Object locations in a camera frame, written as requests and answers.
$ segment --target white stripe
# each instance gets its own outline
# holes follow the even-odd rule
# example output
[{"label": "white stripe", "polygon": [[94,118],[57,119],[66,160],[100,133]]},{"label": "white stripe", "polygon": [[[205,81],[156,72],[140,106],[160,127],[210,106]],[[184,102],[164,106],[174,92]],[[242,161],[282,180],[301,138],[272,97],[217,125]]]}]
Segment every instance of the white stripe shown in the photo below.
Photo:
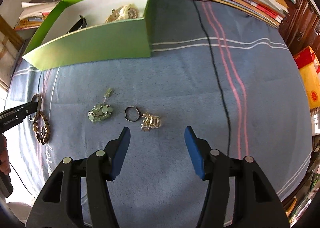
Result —
[{"label": "white stripe", "polygon": [[301,171],[303,170],[303,168],[304,168],[307,164],[309,164],[308,161],[304,164],[304,166],[303,166],[302,169],[299,171],[299,173],[297,174],[297,176],[284,188],[284,190],[283,190],[280,194],[282,194],[282,193],[298,178],[299,174],[301,173]]},{"label": "white stripe", "polygon": [[49,119],[48,119],[48,122],[49,122],[49,123],[50,123],[50,113],[51,113],[52,97],[53,97],[54,87],[56,86],[56,81],[57,81],[57,76],[58,76],[59,70],[60,70],[60,67],[59,67],[58,70],[57,70],[56,78],[54,79],[53,87],[52,87],[51,100],[50,100],[50,109],[49,109]]},{"label": "white stripe", "polygon": [[40,192],[39,192],[38,188],[37,188],[37,187],[35,187],[35,186],[33,186],[33,184],[32,184],[32,183],[31,183],[31,187],[32,187],[32,189],[33,189],[33,191],[35,192],[35,194],[36,194],[36,195],[39,195],[39,194],[40,194]]},{"label": "white stripe", "polygon": [[38,72],[40,72],[40,70],[29,70],[29,71],[24,72],[24,73],[14,74],[13,77],[16,77],[16,76],[19,76],[19,75],[22,75],[22,74],[28,74],[29,72],[36,72],[36,73],[38,73]]},{"label": "white stripe", "polygon": [[287,189],[287,184],[290,182],[290,184],[292,184],[292,182],[294,180],[296,180],[296,178],[298,177],[298,175],[301,173],[301,171],[303,170],[303,168],[305,167],[305,165],[308,163],[309,159],[310,159],[311,153],[308,155],[308,157],[304,160],[304,162],[302,163],[302,165],[299,167],[299,169],[296,171],[296,173],[284,184],[284,186],[277,192],[277,195],[281,194],[285,189]]},{"label": "white stripe", "polygon": [[89,226],[89,227],[92,227],[92,224],[88,224],[86,222],[83,222],[85,225]]},{"label": "white stripe", "polygon": [[18,71],[16,71],[15,73],[19,73],[19,72],[27,71],[27,70],[29,70],[30,68],[35,68],[35,67],[31,65],[31,66],[29,66],[28,68],[18,70]]},{"label": "white stripe", "polygon": [[[285,47],[280,47],[280,46],[271,46],[270,44],[268,43],[256,43],[255,45],[251,46],[251,47],[240,47],[240,46],[229,46],[228,45],[228,48],[236,48],[236,49],[252,49],[254,47],[256,47],[257,45],[260,45],[260,44],[266,44],[268,45],[270,48],[276,48],[276,49],[285,49],[285,50],[288,50],[288,48],[285,48]],[[153,49],[152,51],[170,51],[170,50],[178,50],[178,49],[183,49],[183,48],[188,48],[188,47],[195,47],[195,46],[209,46],[208,43],[196,43],[196,44],[190,44],[190,45],[185,45],[185,46],[179,46],[179,47],[173,47],[173,48],[163,48],[163,49]],[[211,46],[219,46],[218,44],[216,43],[212,43]]]},{"label": "white stripe", "polygon": [[232,220],[230,220],[230,221],[228,221],[228,222],[224,223],[223,225],[228,225],[228,224],[232,224]]},{"label": "white stripe", "polygon": [[[217,37],[209,37],[210,39],[212,40],[217,40],[218,38]],[[188,42],[194,42],[194,41],[199,41],[199,40],[206,40],[207,37],[202,37],[202,38],[197,38],[197,39],[192,39],[192,40],[187,40],[187,41],[180,41],[180,42],[163,42],[163,43],[153,43],[152,45],[162,45],[162,44],[178,44],[178,43],[188,43]],[[269,38],[260,38],[258,40],[255,40],[251,43],[245,43],[245,42],[238,42],[238,41],[234,41],[234,40],[229,40],[229,39],[226,39],[227,42],[231,42],[231,43],[241,43],[241,44],[253,44],[253,43],[256,43],[260,40],[268,40],[270,43],[272,44],[280,44],[280,45],[283,45],[283,46],[287,46],[286,44],[284,43],[274,43],[274,42],[271,42]]]}]

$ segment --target key ring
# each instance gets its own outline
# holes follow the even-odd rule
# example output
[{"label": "key ring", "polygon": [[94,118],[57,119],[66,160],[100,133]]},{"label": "key ring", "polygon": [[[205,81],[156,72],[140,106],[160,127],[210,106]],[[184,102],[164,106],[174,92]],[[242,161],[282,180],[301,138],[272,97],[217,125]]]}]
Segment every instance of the key ring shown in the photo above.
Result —
[{"label": "key ring", "polygon": [[40,94],[38,94],[38,93],[34,94],[32,99],[31,99],[31,102],[35,102],[37,98],[38,98],[38,107],[37,107],[36,115],[33,118],[31,117],[31,115],[29,115],[29,120],[31,122],[36,121],[38,119],[39,113],[40,113],[40,110],[41,110],[42,98],[41,98]]},{"label": "key ring", "polygon": [[[138,113],[138,117],[135,119],[135,120],[129,120],[128,119],[128,116],[127,116],[127,110],[130,109],[130,108],[134,108],[137,113]],[[136,122],[137,120],[139,120],[139,118],[141,117],[141,114],[140,114],[140,111],[135,107],[135,106],[129,106],[127,107],[125,110],[124,110],[124,115],[125,115],[125,119],[129,122]]]}]

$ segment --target blue blanket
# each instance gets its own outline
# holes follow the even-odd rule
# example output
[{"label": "blue blanket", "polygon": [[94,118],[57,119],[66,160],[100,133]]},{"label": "blue blanket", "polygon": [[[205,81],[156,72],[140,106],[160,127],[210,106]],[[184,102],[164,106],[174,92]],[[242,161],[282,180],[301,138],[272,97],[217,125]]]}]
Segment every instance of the blue blanket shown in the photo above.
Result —
[{"label": "blue blanket", "polygon": [[[230,156],[253,156],[284,199],[302,180],[312,143],[308,101],[292,55],[278,31],[264,22],[219,3],[195,4],[230,115]],[[191,125],[199,138],[226,153],[228,125],[209,44],[191,0],[157,0],[151,58],[43,73],[22,61],[6,107],[30,101],[38,83],[52,127],[50,143],[36,142],[28,120],[6,133],[12,140],[9,154],[19,148],[22,158],[12,164],[20,165],[19,175],[34,195],[64,157],[88,157],[128,126],[132,138],[122,171],[108,183],[120,227],[196,226],[208,183],[194,172],[184,129]],[[87,113],[108,87],[114,113],[91,123]],[[127,122],[124,109],[131,105],[160,116],[163,126],[143,132],[141,122]],[[82,192],[84,220],[90,223],[85,183]],[[232,212],[230,203],[226,224]]]}]

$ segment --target jewelry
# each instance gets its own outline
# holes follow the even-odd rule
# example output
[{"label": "jewelry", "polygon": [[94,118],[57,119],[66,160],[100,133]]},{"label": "jewelry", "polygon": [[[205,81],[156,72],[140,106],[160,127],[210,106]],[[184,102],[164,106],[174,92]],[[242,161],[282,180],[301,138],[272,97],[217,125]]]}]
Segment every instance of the jewelry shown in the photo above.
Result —
[{"label": "jewelry", "polygon": [[51,136],[51,130],[50,125],[48,122],[47,117],[44,115],[42,111],[39,112],[39,116],[44,121],[44,126],[41,127],[40,132],[38,132],[38,122],[36,120],[33,121],[33,131],[35,133],[35,137],[38,140],[38,142],[42,145],[49,142],[50,136]]},{"label": "jewelry", "polygon": [[146,118],[143,121],[143,124],[141,124],[141,129],[143,131],[149,131],[150,129],[157,129],[161,127],[161,119],[158,116],[154,116],[146,112],[142,114],[142,117]]},{"label": "jewelry", "polygon": [[36,121],[39,117],[39,113],[40,113],[40,109],[41,109],[41,103],[42,103],[42,98],[39,94],[34,94],[31,102],[35,102],[36,99],[38,99],[38,107],[37,107],[37,111],[36,111],[36,115],[34,117],[32,117],[31,115],[29,115],[29,120],[31,122]]},{"label": "jewelry", "polygon": [[110,96],[111,91],[111,88],[107,89],[103,102],[95,105],[93,109],[88,112],[88,118],[91,122],[102,121],[112,115],[113,108],[110,105],[105,104],[107,98]]},{"label": "jewelry", "polygon": [[118,20],[135,19],[139,16],[139,10],[135,4],[129,4],[113,9],[111,15],[106,20],[106,23],[110,23]]},{"label": "jewelry", "polygon": [[[130,108],[134,108],[137,113],[138,113],[138,117],[135,119],[135,120],[129,120],[128,116],[127,116],[127,110],[129,110]],[[141,114],[140,114],[140,111],[135,107],[135,106],[129,106],[127,107],[125,110],[124,110],[124,115],[125,115],[125,119],[129,122],[136,122],[140,117],[141,117]]]}]

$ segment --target green box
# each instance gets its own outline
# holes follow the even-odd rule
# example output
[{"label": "green box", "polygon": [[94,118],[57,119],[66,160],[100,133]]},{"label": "green box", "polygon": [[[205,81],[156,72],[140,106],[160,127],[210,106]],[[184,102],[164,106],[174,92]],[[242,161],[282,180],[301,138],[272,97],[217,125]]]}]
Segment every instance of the green box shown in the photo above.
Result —
[{"label": "green box", "polygon": [[[100,60],[150,57],[155,1],[128,1],[62,0],[36,31],[23,58],[43,71]],[[141,17],[104,23],[111,6],[117,9],[119,3],[139,3]],[[87,18],[88,27],[65,34],[79,20],[79,14]]]}]

